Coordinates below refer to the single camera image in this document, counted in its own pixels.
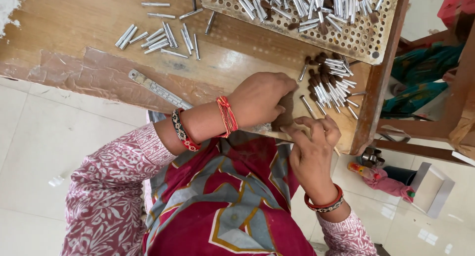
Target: hand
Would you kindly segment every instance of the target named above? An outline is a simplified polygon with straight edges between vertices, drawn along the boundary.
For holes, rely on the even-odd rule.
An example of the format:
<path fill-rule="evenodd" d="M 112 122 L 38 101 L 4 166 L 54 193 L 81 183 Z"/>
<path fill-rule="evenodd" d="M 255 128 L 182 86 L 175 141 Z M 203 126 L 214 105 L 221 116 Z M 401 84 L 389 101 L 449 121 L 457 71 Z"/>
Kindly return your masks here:
<path fill-rule="evenodd" d="M 315 205 L 325 205 L 338 195 L 330 177 L 333 148 L 341 137 L 336 122 L 326 115 L 325 119 L 300 117 L 296 124 L 310 128 L 310 139 L 292 126 L 282 131 L 292 137 L 295 144 L 290 153 L 290 165 L 297 180 Z"/>
<path fill-rule="evenodd" d="M 285 108 L 277 105 L 297 83 L 284 73 L 258 72 L 245 79 L 228 96 L 239 127 L 252 127 L 274 121 Z"/>

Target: black container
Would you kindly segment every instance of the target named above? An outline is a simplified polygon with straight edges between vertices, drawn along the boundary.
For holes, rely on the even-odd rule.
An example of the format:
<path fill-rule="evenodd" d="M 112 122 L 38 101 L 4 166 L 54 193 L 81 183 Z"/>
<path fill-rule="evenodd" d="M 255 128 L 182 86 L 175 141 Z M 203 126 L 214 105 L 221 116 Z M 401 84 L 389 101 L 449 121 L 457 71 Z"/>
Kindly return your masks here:
<path fill-rule="evenodd" d="M 416 176 L 416 170 L 404 169 L 399 167 L 386 166 L 383 168 L 388 173 L 388 177 L 396 181 L 402 182 L 406 186 L 410 186 L 414 176 Z"/>

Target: perforated metal tray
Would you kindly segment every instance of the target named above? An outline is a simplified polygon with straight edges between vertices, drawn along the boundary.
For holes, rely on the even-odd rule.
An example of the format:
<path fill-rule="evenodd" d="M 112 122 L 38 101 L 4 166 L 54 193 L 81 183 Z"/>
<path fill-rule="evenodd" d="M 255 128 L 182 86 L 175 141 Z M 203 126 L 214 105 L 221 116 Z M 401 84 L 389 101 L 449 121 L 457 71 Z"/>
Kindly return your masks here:
<path fill-rule="evenodd" d="M 288 24 L 301 22 L 292 1 L 289 3 L 289 9 L 287 11 L 293 16 L 292 20 L 287 20 L 272 11 L 272 19 L 266 20 L 264 23 L 260 23 L 258 19 L 251 21 L 237 0 L 199 1 L 203 7 L 210 10 L 371 65 L 379 65 L 383 61 L 384 52 L 386 51 L 386 45 L 389 39 L 389 32 L 394 19 L 394 11 L 398 2 L 398 0 L 384 0 L 381 8 L 376 13 L 379 19 L 379 22 L 376 24 L 372 24 L 368 17 L 361 16 L 357 13 L 356 23 L 343 25 L 343 31 L 341 33 L 338 33 L 328 22 L 325 22 L 329 33 L 322 35 L 318 28 L 302 33 L 298 33 L 297 30 L 290 31 L 287 29 Z M 376 1 L 377 0 L 373 0 L 373 8 L 375 7 Z"/>

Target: white box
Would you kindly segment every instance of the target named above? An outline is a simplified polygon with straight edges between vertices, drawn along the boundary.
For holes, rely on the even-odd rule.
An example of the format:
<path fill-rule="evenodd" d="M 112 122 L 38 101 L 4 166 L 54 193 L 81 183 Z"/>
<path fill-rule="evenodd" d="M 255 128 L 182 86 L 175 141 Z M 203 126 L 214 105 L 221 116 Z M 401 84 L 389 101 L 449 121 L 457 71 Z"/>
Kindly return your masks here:
<path fill-rule="evenodd" d="M 431 163 L 422 162 L 411 187 L 416 192 L 412 203 L 429 217 L 437 219 L 455 182 Z"/>

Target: metal ruler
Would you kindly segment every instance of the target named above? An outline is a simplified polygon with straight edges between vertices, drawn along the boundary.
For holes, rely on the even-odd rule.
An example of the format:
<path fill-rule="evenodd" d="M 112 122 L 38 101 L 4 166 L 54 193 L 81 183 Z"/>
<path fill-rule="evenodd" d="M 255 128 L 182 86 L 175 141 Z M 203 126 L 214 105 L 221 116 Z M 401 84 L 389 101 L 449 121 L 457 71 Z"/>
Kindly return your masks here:
<path fill-rule="evenodd" d="M 174 93 L 168 91 L 167 89 L 165 89 L 163 86 L 159 85 L 158 83 L 150 80 L 145 75 L 138 72 L 137 70 L 132 69 L 132 71 L 129 72 L 129 78 L 134 80 L 136 83 L 140 84 L 141 86 L 154 92 L 156 95 L 160 96 L 167 102 L 179 108 L 183 108 L 184 110 L 189 110 L 193 107 L 186 101 L 179 98 Z"/>

